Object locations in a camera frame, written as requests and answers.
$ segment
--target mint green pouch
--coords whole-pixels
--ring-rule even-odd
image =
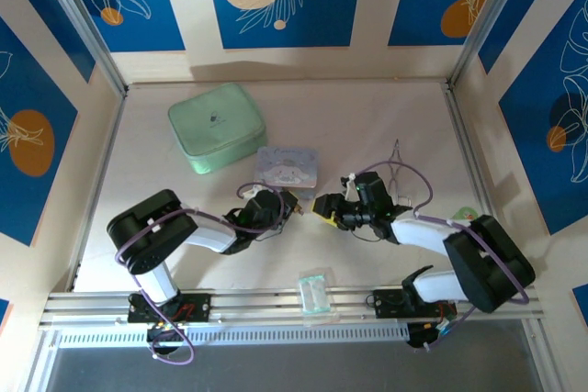
[[[266,123],[238,84],[224,84],[171,106],[175,137],[197,174],[208,174],[267,144]]]

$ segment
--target metal rail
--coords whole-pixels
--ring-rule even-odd
[[[449,75],[448,81],[451,87],[454,87],[458,83],[461,75],[468,69],[469,62],[478,55],[478,51],[480,51],[481,46],[490,34],[507,1],[486,0],[483,9],[466,37],[463,51],[459,54],[453,72]]]
[[[102,35],[85,8],[84,2],[82,0],[57,1],[72,22],[85,46],[102,68],[103,74],[106,76],[111,87],[119,93],[121,98],[124,97],[127,92],[125,81],[110,55],[106,42],[102,39]]]
[[[335,287],[329,290],[332,305],[341,324],[399,323],[427,321],[420,319],[377,319],[366,297],[374,289],[400,289],[399,286]],[[187,293],[212,294],[209,323],[190,323],[190,326],[207,327],[222,324],[234,325],[302,325],[302,305],[296,289],[252,289],[252,290],[195,290]],[[542,319],[543,309],[535,288],[527,293],[531,299],[525,306],[506,303],[492,314],[474,312],[470,319]],[[55,293],[49,296],[40,320],[42,330],[127,326],[128,297],[131,292],[121,293]],[[458,304],[458,314],[471,307],[469,303]]]

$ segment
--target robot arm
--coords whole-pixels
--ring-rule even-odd
[[[281,229],[291,214],[300,211],[298,199],[290,192],[280,197],[261,190],[244,208],[234,208],[224,219],[186,210],[186,213],[158,223],[121,254],[129,272],[137,277],[143,291],[156,304],[170,302],[179,295],[165,259],[182,243],[189,243],[221,254],[235,254],[249,247],[265,231]],[[279,215],[284,204],[282,218]],[[142,230],[165,215],[181,210],[171,190],[163,190],[113,218],[107,226],[118,250]]]
[[[343,178],[342,184],[349,185],[348,180]],[[312,210],[340,230],[369,225],[383,240],[441,253],[453,266],[453,271],[425,273],[429,266],[407,277],[402,283],[407,308],[440,300],[467,300],[490,313],[516,294],[506,273],[458,224],[482,237],[521,286],[535,280],[532,266],[495,218],[484,215],[472,222],[435,224],[407,213],[409,207],[394,205],[376,172],[358,175],[354,184],[358,201],[348,201],[342,194],[323,195]]]

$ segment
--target green object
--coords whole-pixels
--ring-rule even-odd
[[[472,207],[462,207],[459,209],[458,213],[451,217],[455,220],[465,219],[465,220],[474,220],[478,217],[478,213]]]
[[[302,296],[303,314],[321,314],[331,311],[327,296],[327,282],[323,274],[302,277],[298,281]]]
[[[267,144],[266,123],[238,84],[224,84],[171,106],[169,120],[197,174],[208,174]]]

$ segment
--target wire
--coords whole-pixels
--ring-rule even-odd
[[[443,310],[443,304],[442,303],[437,303],[437,306],[439,307],[439,323],[443,322],[443,318],[445,317],[445,311]]]
[[[274,238],[276,236],[279,236],[280,234],[282,234],[282,231],[284,231],[284,227],[282,227],[281,229],[279,229],[276,233],[274,234],[270,234],[269,236],[262,238],[262,239],[256,239],[256,242],[263,242],[263,241],[267,241],[268,239]]]
[[[374,301],[373,301],[373,302],[371,302],[371,303],[369,303],[369,301],[368,301],[368,299],[369,299],[370,297],[372,297],[372,298],[374,299]],[[383,302],[383,303],[387,303],[387,304],[389,304],[389,305],[392,305],[393,307],[401,307],[402,305],[404,305],[404,301],[403,301],[403,300],[401,300],[400,302],[393,302],[393,301],[391,301],[389,298],[385,298],[384,296],[378,296],[378,300],[379,300],[380,302]],[[365,300],[365,302],[366,302],[366,305],[367,305],[369,308],[373,308],[373,309],[375,309],[375,308],[376,308],[376,296],[375,296],[373,293],[372,293],[372,294],[368,294],[368,295],[366,296],[366,300]]]
[[[447,302],[447,305],[449,305],[449,309],[451,309],[453,315],[456,316],[458,314],[458,309],[456,308],[456,306],[451,302]]]
[[[369,170],[372,170],[378,166],[384,165],[384,164],[396,164],[399,165],[401,167],[406,167],[409,170],[412,170],[413,172],[415,172],[424,182],[424,184],[426,185],[426,188],[429,191],[429,197],[422,202],[421,204],[417,205],[415,208],[413,208],[413,215],[415,218],[423,220],[425,222],[431,222],[434,224],[439,224],[439,225],[448,225],[450,227],[453,227],[457,230],[461,230],[461,231],[465,231],[467,234],[470,235],[470,237],[475,240],[481,247],[482,249],[488,253],[488,255],[494,260],[494,262],[498,265],[498,267],[503,271],[504,274],[506,274],[506,277],[508,278],[508,280],[513,284],[513,286],[516,288],[516,290],[520,293],[522,298],[511,298],[509,300],[509,302],[511,303],[516,303],[519,305],[526,305],[529,303],[529,296],[527,295],[527,293],[525,292],[525,289],[523,288],[523,286],[520,284],[520,282],[516,279],[515,275],[508,269],[508,267],[506,266],[506,264],[500,259],[500,257],[498,256],[498,254],[496,254],[496,252],[494,252],[494,250],[492,248],[490,248],[490,245],[488,245],[483,238],[480,237],[480,235],[478,235],[478,233],[476,233],[474,230],[472,230],[470,227],[459,224],[458,222],[455,222],[452,219],[441,219],[441,218],[434,218],[431,216],[424,216],[421,215],[419,213],[419,210],[423,207],[425,207],[426,205],[428,205],[432,200],[433,200],[433,187],[431,186],[431,183],[429,182],[428,179],[426,179],[426,177],[424,176],[424,174],[422,174],[421,172],[419,172],[415,167],[412,167],[409,164],[406,164],[404,162],[400,162],[400,161],[393,161],[393,160],[387,160],[387,161],[380,161],[380,162],[376,162],[375,164],[370,165],[369,167],[366,167],[365,169],[363,169],[361,172],[358,172],[356,174],[362,174],[364,172],[367,172]],[[471,307],[463,316],[461,316],[455,323],[453,326],[451,326],[449,328],[449,331],[447,332],[447,334],[444,334],[442,336],[439,336],[437,338],[437,340],[435,340],[433,343],[426,345],[425,349],[429,352],[431,350],[431,348],[437,346],[439,344],[439,342],[441,342],[443,340],[443,338],[448,335],[453,329],[455,329],[457,326],[461,325],[470,315],[471,313],[476,309],[476,307]]]
[[[277,226],[280,225],[280,223],[284,219],[284,212],[285,212],[285,209],[286,209],[286,204],[284,202],[284,198],[282,197],[282,195],[279,193],[279,191],[275,187],[273,187],[271,185],[267,185],[265,183],[259,183],[259,182],[251,182],[251,183],[245,183],[245,184],[241,185],[237,189],[237,196],[239,198],[243,199],[243,195],[241,194],[241,191],[245,187],[247,187],[248,185],[263,185],[263,186],[269,188],[279,198],[279,203],[280,203],[279,215],[277,217],[276,222],[274,222],[274,224],[272,226],[270,226],[269,228],[267,228],[265,230],[246,229],[246,228],[243,228],[243,227],[232,225],[226,219],[217,218],[215,216],[209,215],[208,213],[204,213],[202,211],[195,210],[193,208],[180,208],[180,209],[178,209],[176,211],[173,211],[171,213],[167,213],[166,215],[161,216],[160,218],[156,219],[152,224],[148,225],[147,227],[145,227],[144,229],[142,229],[141,231],[139,231],[138,233],[136,233],[135,235],[133,235],[117,251],[117,253],[114,256],[115,262],[118,263],[119,265],[125,267],[129,271],[128,263],[125,262],[125,260],[123,259],[122,255],[130,247],[132,247],[138,240],[140,240],[145,235],[147,235],[150,231],[152,231],[156,226],[163,224],[168,219],[175,218],[175,217],[180,216],[180,215],[200,215],[203,218],[208,218],[208,219],[216,220],[220,224],[223,224],[225,226],[228,226],[228,227],[230,227],[232,229],[239,230],[239,231],[244,231],[244,232],[247,232],[247,233],[253,233],[253,234],[261,234],[261,233],[265,233],[266,231],[270,231],[270,230],[275,229]],[[161,362],[163,362],[165,364],[172,364],[172,365],[177,365],[177,366],[184,366],[184,365],[187,365],[187,364],[192,363],[192,361],[194,360],[195,355],[196,355],[196,350],[194,348],[194,345],[190,341],[190,339],[174,323],[174,320],[173,319],[170,319],[169,317],[167,317],[167,315],[165,315],[165,313],[149,297],[149,295],[145,292],[145,290],[141,286],[141,282],[139,282],[139,280],[137,279],[137,276],[135,276],[135,274],[131,274],[130,276],[132,277],[132,280],[135,282],[135,284],[139,288],[139,290],[141,292],[141,295],[143,296],[143,298],[145,299],[145,301],[149,304],[149,306],[152,308],[152,310],[155,311],[155,313],[172,328],[171,330],[162,332],[162,334],[160,334],[158,337],[154,338],[153,341],[151,342],[151,344],[149,345],[149,350],[151,351],[151,353],[153,355],[153,358],[155,358],[155,359],[157,359],[157,360],[159,360],[159,361],[161,361]],[[190,355],[189,355],[189,357],[186,360],[175,361],[175,360],[170,360],[168,358],[163,358],[156,351],[155,344],[157,342],[161,341],[161,340],[169,339],[169,337],[173,334],[173,332],[176,333],[182,339],[182,341],[187,345],[188,350],[190,351]]]
[[[356,239],[359,239],[360,241],[364,241],[364,242],[372,242],[372,243],[375,243],[375,242],[380,242],[381,241],[380,238],[377,238],[377,239],[366,239],[366,238],[362,238],[361,236],[357,236],[356,233],[354,231],[352,231],[352,230],[351,230],[351,234],[353,234]]]
[[[182,307],[174,314],[174,316],[172,317],[172,320],[177,320],[179,319],[179,317],[182,315],[183,312],[186,313],[186,319],[188,319],[192,313],[194,312],[194,308],[196,306],[193,303],[185,303],[184,305],[182,305]]]
[[[394,150],[392,151],[392,155],[390,155],[390,157],[388,158],[390,161],[394,160],[394,157],[396,157],[398,159],[398,161],[403,162],[402,161],[402,157],[401,157],[401,142],[400,140],[396,139],[396,142],[394,142]],[[392,167],[392,164],[388,164],[388,167],[390,168],[390,180],[388,181],[388,193],[390,193],[391,189],[392,189],[392,183],[394,183],[394,193],[396,196],[396,204],[400,204],[400,193],[398,190],[398,179],[397,179],[397,175],[398,175],[398,170],[394,170],[394,167]]]

